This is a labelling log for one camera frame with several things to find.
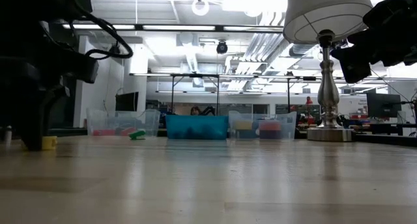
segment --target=green toy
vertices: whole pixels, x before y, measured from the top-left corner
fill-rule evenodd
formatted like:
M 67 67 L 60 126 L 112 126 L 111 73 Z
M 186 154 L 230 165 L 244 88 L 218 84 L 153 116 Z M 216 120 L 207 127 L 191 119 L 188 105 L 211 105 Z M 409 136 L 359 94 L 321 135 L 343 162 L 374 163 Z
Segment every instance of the green toy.
M 144 130 L 138 130 L 134 133 L 129 133 L 130 140 L 145 139 L 146 132 Z

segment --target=fluorescent light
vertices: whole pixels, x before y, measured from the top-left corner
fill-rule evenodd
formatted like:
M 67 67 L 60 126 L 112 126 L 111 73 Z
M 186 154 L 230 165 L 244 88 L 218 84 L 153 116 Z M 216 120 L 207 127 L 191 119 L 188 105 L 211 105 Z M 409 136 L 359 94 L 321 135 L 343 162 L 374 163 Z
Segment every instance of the fluorescent light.
M 282 33 L 283 27 L 274 26 L 225 26 L 224 31 Z
M 257 77 L 256 75 L 219 75 L 219 77 L 241 77 L 241 78 L 252 78 Z
M 217 92 L 210 92 L 210 91 L 187 91 L 187 93 L 192 93 L 192 94 L 214 94 Z
M 172 93 L 172 91 L 155 91 L 156 93 Z M 184 91 L 174 91 L 174 93 L 184 93 Z
M 131 76 L 169 77 L 171 74 L 130 74 Z
M 214 31 L 211 25 L 144 25 L 143 30 L 148 31 Z
M 120 30 L 134 30 L 135 29 L 135 25 L 113 25 L 115 29 L 120 29 Z M 63 27 L 65 29 L 71 29 L 69 24 L 63 24 Z M 74 28 L 75 29 L 102 29 L 100 26 L 98 25 L 93 25 L 93 24 L 74 24 Z
M 294 76 L 258 76 L 258 78 L 281 78 L 281 79 L 292 79 Z

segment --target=black cable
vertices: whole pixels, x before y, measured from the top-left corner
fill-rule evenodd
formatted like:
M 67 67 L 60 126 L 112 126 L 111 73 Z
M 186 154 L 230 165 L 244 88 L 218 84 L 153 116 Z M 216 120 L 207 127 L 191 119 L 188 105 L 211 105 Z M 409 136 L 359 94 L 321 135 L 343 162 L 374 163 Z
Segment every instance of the black cable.
M 110 55 L 106 55 L 106 56 L 103 56 L 103 57 L 100 57 L 100 58 L 95 58 L 95 59 L 96 59 L 96 61 L 101 61 L 101 60 L 107 59 L 109 57 L 110 57 Z
M 87 12 L 86 10 L 84 10 L 84 8 L 82 8 L 79 3 L 77 2 L 77 0 L 72 0 L 73 3 L 75 4 L 75 6 L 77 7 L 77 9 L 91 22 L 97 24 L 98 26 L 100 26 L 100 28 L 102 28 L 103 30 L 105 30 L 105 32 L 109 33 L 109 35 L 111 35 L 118 43 L 122 44 L 122 46 L 127 50 L 127 54 L 116 54 L 116 53 L 112 53 L 112 52 L 108 52 L 108 51 L 102 51 L 100 49 L 91 49 L 89 50 L 85 55 L 90 56 L 94 53 L 98 53 L 98 54 L 102 54 L 102 55 L 109 55 L 110 57 L 115 57 L 115 58 L 121 58 L 121 59 L 128 59 L 131 58 L 133 56 L 133 50 L 132 48 L 123 40 L 123 38 L 121 38 L 114 26 L 112 26 L 112 24 L 110 24 L 109 22 L 107 22 L 106 20 L 103 19 L 99 19 L 96 18 L 95 16 L 93 16 L 91 13 Z
M 49 32 L 45 29 L 45 27 L 42 25 L 42 22 L 39 22 L 39 26 L 40 28 L 43 30 L 44 35 L 46 35 L 46 37 L 50 40 L 50 42 L 54 43 L 55 45 L 62 47 L 64 49 L 70 49 L 72 51 L 74 51 L 74 48 L 72 46 L 70 46 L 69 44 L 66 44 L 64 42 L 57 42 L 55 41 L 52 36 L 49 34 Z
M 74 24 L 72 23 L 72 21 L 69 21 L 68 24 L 70 25 L 70 28 L 71 28 L 71 31 L 72 31 L 72 36 L 76 40 L 76 45 L 75 45 L 75 47 L 76 47 L 79 44 L 76 28 L 74 28 Z

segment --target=yellow object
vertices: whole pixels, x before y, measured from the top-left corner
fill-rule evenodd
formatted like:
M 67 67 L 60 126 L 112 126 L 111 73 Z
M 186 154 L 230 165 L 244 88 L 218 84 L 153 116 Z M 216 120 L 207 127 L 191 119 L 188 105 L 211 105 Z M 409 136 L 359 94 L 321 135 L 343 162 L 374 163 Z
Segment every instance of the yellow object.
M 42 150 L 55 150 L 58 144 L 57 136 L 42 137 Z M 26 145 L 22 142 L 23 149 L 27 150 Z
M 237 120 L 235 121 L 235 130 L 252 130 L 252 121 Z

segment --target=lamp base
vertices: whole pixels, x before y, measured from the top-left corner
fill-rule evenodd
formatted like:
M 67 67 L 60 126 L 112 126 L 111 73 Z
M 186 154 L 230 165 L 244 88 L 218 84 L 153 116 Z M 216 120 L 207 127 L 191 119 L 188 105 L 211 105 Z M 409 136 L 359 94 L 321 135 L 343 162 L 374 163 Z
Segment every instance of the lamp base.
M 351 142 L 353 130 L 344 128 L 310 128 L 307 130 L 307 139 L 312 141 Z

